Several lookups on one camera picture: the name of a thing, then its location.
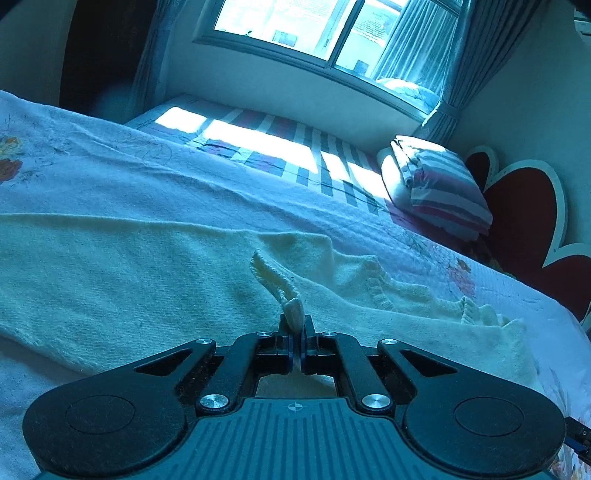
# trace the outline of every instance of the white bedsheet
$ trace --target white bedsheet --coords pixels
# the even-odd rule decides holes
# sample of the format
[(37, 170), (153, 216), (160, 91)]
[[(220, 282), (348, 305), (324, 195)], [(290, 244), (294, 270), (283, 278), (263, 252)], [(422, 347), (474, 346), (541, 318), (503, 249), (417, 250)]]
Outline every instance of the white bedsheet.
[[(343, 253), (376, 255), (397, 280), (425, 284), (449, 300), (466, 295), (523, 318), (547, 396), (566, 415), (591, 420), (591, 345), (564, 307), (391, 222), (264, 172), (0, 92), (0, 212), (323, 233)], [(76, 378), (0, 342), (0, 478), (35, 475), (22, 415), (36, 396)]]

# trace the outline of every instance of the towel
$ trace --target towel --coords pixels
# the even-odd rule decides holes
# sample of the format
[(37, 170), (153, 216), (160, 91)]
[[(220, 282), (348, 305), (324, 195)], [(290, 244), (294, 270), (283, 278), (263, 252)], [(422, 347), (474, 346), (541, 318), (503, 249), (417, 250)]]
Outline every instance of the towel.
[(324, 235), (38, 214), (0, 215), (0, 232), (0, 333), (85, 374), (199, 337), (231, 345), (289, 308), (297, 327), (301, 304), (317, 331), (396, 338), (543, 393), (523, 321), (435, 298)]

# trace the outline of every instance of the headboard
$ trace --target headboard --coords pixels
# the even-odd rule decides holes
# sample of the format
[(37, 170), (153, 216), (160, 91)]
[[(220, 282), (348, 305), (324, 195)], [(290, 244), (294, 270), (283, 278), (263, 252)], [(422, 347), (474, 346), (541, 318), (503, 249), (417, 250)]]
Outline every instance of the headboard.
[(485, 146), (467, 155), (466, 166), (492, 212), (483, 241), (501, 268), (582, 322), (591, 303), (591, 245), (563, 245), (567, 206), (556, 172), (540, 160), (499, 172), (494, 151)]

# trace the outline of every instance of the screw head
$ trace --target screw head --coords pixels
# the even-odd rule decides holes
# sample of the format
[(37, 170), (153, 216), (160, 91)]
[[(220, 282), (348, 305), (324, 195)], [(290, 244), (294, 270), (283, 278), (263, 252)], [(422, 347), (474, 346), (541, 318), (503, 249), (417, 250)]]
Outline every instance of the screw head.
[(224, 408), (226, 405), (228, 405), (228, 403), (230, 403), (230, 401), (228, 400), (227, 396), (214, 393), (201, 397), (199, 403), (205, 408), (211, 408), (212, 410), (215, 410), (217, 408)]
[(374, 393), (364, 396), (361, 403), (372, 410), (379, 410), (380, 408), (388, 407), (390, 405), (390, 399), (386, 395)]

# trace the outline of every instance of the crosshair marking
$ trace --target crosshair marking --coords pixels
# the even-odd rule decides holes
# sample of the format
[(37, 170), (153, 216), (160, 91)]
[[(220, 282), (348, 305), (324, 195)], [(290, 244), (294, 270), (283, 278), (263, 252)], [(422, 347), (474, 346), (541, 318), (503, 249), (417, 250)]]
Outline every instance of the crosshair marking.
[(290, 403), (287, 408), (289, 408), (291, 411), (300, 411), (302, 408), (305, 408), (305, 406), (303, 406), (301, 403), (298, 402), (293, 402)]

